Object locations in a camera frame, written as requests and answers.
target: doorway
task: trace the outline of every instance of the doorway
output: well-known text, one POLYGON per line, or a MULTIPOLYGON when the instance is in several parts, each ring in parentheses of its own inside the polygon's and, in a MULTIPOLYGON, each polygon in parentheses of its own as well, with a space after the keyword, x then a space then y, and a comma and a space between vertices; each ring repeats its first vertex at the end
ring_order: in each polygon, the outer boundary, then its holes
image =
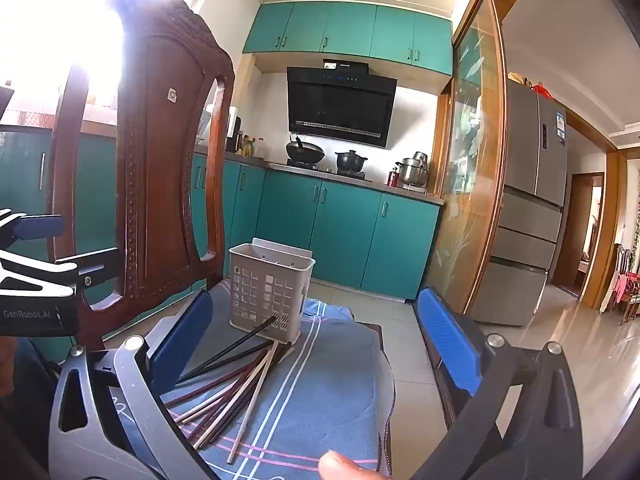
POLYGON ((603 173, 577 173, 571 193, 558 263, 551 284, 579 298, 593 261, 602 204, 603 173))

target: blue towel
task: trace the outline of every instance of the blue towel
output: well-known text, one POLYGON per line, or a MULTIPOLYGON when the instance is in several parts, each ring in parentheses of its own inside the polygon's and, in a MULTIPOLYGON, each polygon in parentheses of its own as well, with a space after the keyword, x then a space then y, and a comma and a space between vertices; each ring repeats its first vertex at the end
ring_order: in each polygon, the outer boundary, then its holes
MULTIPOLYGON (((223 282, 210 292, 214 303, 212 322, 186 367, 193 368, 242 336, 229 325, 229 291, 223 282)), ((294 352, 281 362, 264 383, 234 463, 226 463, 242 416, 217 443, 200 454, 222 479, 274 477, 318 478, 318 459, 329 449, 356 460, 361 466, 380 466, 376 419, 378 398, 378 335, 353 321, 345 307, 307 300, 305 316, 294 352)), ((254 337, 234 352, 250 348, 263 339, 254 337)), ((220 377, 255 355, 180 384, 162 396, 166 402, 220 377)), ((207 399, 206 392, 172 412, 183 413, 207 399)), ((123 404, 113 390, 121 420, 136 454, 156 465, 145 449, 123 404)), ((182 426, 188 434, 195 424, 182 426)))

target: stainless steel pot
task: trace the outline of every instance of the stainless steel pot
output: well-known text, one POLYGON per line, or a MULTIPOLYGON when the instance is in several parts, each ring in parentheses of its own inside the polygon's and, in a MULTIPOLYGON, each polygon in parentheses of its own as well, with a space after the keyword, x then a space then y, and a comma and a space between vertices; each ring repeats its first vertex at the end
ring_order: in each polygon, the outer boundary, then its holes
POLYGON ((410 166, 402 162, 396 162, 398 165, 398 180, 403 184, 411 186, 424 187, 427 185, 428 172, 426 168, 410 166))
POLYGON ((415 152, 414 153, 414 158, 417 158, 418 160, 422 161, 422 165, 426 168, 427 164, 428 164, 428 157, 426 153, 423 152, 415 152))
POLYGON ((405 166, 413 166, 414 168, 421 168, 422 161, 419 158, 404 158, 402 162, 396 162, 396 164, 404 164, 405 166))

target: wooden chopstick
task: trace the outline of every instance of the wooden chopstick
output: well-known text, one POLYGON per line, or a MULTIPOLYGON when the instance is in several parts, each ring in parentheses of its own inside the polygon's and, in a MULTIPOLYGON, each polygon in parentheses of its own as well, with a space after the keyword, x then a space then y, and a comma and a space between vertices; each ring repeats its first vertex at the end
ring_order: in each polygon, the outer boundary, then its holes
POLYGON ((233 379, 235 376, 240 375, 242 373, 244 373, 245 371, 249 370, 253 365, 253 362, 249 363, 249 364, 245 364, 243 367, 238 368, 238 370, 233 370, 232 372, 229 372, 227 375, 220 377, 219 379, 216 379, 215 381, 211 381, 208 384, 204 384, 204 386, 201 386, 195 390, 193 390, 192 392, 188 392, 186 394, 184 394, 183 396, 180 397, 176 397, 175 399, 171 399, 168 400, 167 402, 165 402, 165 406, 167 407, 171 407, 174 406, 175 404, 180 404, 181 402, 184 402, 185 400, 190 400, 193 399, 193 397, 197 397, 200 394, 215 388, 216 386, 220 386, 220 384, 224 384, 226 383, 229 379, 233 379))
POLYGON ((261 332, 262 330, 267 328, 271 323, 273 323, 277 319, 278 319, 278 314, 274 314, 269 319, 263 321, 262 323, 260 323, 260 325, 258 325, 253 330, 251 330, 251 332, 243 335, 240 339, 238 339, 234 343, 231 343, 231 345, 229 345, 228 347, 222 349, 220 352, 215 354, 212 358, 207 359, 202 364, 196 366, 193 370, 185 373, 182 377, 178 379, 178 382, 180 383, 180 382, 186 381, 187 379, 191 379, 192 377, 195 377, 203 368, 209 366, 210 364, 217 361, 221 357, 225 356, 235 348, 239 347, 242 343, 244 343, 248 339, 251 339, 254 335, 256 335, 258 332, 261 332))
POLYGON ((198 418, 199 417, 199 415, 197 415, 198 412, 202 411, 203 408, 208 408, 210 405, 212 405, 217 400, 220 400, 220 397, 223 397, 231 388, 233 388, 236 385, 237 382, 238 382, 238 380, 235 380, 229 386, 226 386, 225 388, 222 388, 219 392, 213 394, 208 399, 203 400, 197 406, 194 406, 190 410, 184 412, 182 415, 179 415, 177 418, 174 419, 174 422, 176 424, 180 424, 180 422, 188 423, 191 420, 193 420, 194 418, 198 418))
MULTIPOLYGON (((293 348, 290 348, 290 346, 291 346, 291 343, 287 343, 286 345, 278 349, 276 355, 273 358, 276 364, 279 364, 280 362, 282 362, 289 354, 293 352, 293 348)), ((267 373, 267 377, 271 374, 273 370, 274 370, 274 366, 272 365, 270 370, 267 373)), ((253 388, 255 388, 256 384, 257 384, 257 379, 254 380, 254 384, 252 384, 252 387, 249 388, 242 395, 240 402, 238 402, 238 405, 231 412, 227 413, 227 415, 225 415, 225 417, 223 417, 222 420, 220 420, 217 430, 211 433, 206 443, 215 442, 217 439, 219 439, 220 436, 222 436, 225 433, 226 429, 229 427, 231 422, 233 420, 236 420, 236 417, 242 412, 242 410, 244 410, 244 407, 249 402, 250 396, 253 393, 253 388)))
POLYGON ((251 386, 254 378, 260 373, 260 371, 266 364, 267 357, 268 356, 265 356, 264 359, 262 359, 262 361, 260 362, 260 364, 258 364, 257 367, 255 367, 251 371, 251 374, 247 377, 244 384, 240 386, 239 390, 236 391, 236 394, 229 401, 228 405, 225 406, 224 410, 222 410, 222 412, 220 412, 220 414, 216 417, 216 420, 214 420, 211 423, 211 425, 205 430, 204 434, 196 441, 196 443, 193 445, 195 449, 198 449, 200 446, 202 446, 202 444, 204 444, 207 441, 208 437, 216 430, 220 420, 222 420, 222 418, 228 412, 230 412, 234 408, 234 406, 238 403, 238 399, 240 399, 242 394, 244 394, 244 392, 251 386))
POLYGON ((244 412, 244 417, 242 418, 242 424, 240 425, 240 429, 238 430, 238 434, 236 435, 236 439, 234 440, 234 444, 229 452, 229 456, 226 459, 226 463, 231 464, 234 461, 234 456, 236 455, 236 451, 238 450, 238 445, 240 444, 240 439, 244 435, 246 430, 246 426, 249 423, 249 418, 251 417, 251 412, 254 410, 255 402, 258 399, 258 395, 260 395, 260 389, 262 388, 262 384, 264 383, 265 378, 267 377, 267 372, 271 367, 271 361, 273 360, 273 355, 276 353, 276 349, 278 348, 278 342, 274 341, 271 350, 267 354, 267 362, 262 369, 262 373, 260 374, 260 379, 258 380, 258 384, 254 389, 254 394, 251 396, 251 400, 249 401, 249 406, 244 412))
MULTIPOLYGON (((232 355, 231 357, 228 357, 226 359, 222 359, 222 361, 218 361, 217 363, 213 363, 210 365, 207 365, 206 367, 204 367, 202 370, 199 370, 198 373, 196 373, 195 375, 189 377, 189 379, 193 379, 196 377, 199 377, 200 375, 204 375, 209 373, 212 370, 217 370, 218 368, 222 368, 225 365, 228 365, 229 363, 232 363, 234 361, 238 361, 238 359, 242 359, 243 357, 247 357, 248 355, 254 354, 260 350, 263 350, 265 348, 268 348, 271 345, 271 341, 264 341, 262 343, 260 343, 259 345, 256 346, 252 346, 251 348, 247 349, 247 350, 243 350, 242 352, 238 352, 237 354, 232 355)), ((186 381, 187 379, 178 379, 178 382, 176 384, 180 384, 183 383, 184 381, 186 381)))
POLYGON ((220 400, 220 405, 218 405, 216 408, 212 408, 210 410, 210 412, 198 423, 198 425, 196 426, 196 428, 191 431, 191 433, 189 434, 189 436, 187 437, 187 440, 189 442, 192 442, 193 439, 202 431, 202 429, 207 425, 207 423, 214 417, 216 416, 217 412, 219 411, 220 407, 224 404, 226 404, 227 402, 229 402, 229 399, 231 399, 231 397, 236 393, 236 391, 238 391, 240 389, 240 387, 242 386, 242 384, 244 384, 244 382, 246 381, 246 378, 249 376, 249 374, 251 373, 252 368, 251 367, 255 367, 265 356, 267 355, 267 351, 263 350, 262 352, 260 352, 260 354, 258 355, 257 358, 255 358, 251 363, 249 363, 249 368, 244 371, 242 373, 242 375, 240 375, 240 377, 238 377, 238 380, 236 381, 236 384, 234 385, 233 388, 231 388, 220 400))

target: refrigerator drawer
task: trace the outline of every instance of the refrigerator drawer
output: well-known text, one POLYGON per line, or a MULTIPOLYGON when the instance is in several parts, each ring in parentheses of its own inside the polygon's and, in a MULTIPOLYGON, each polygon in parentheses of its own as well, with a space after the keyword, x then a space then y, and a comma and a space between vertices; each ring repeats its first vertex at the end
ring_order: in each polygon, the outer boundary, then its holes
POLYGON ((533 318, 545 282, 546 272, 489 260, 471 317, 485 323, 525 326, 533 318))
POLYGON ((498 227, 491 256, 548 269, 556 244, 498 227))
POLYGON ((526 196, 516 195, 509 188, 504 188, 499 226, 555 243, 561 219, 559 208, 535 198, 531 200, 526 196))

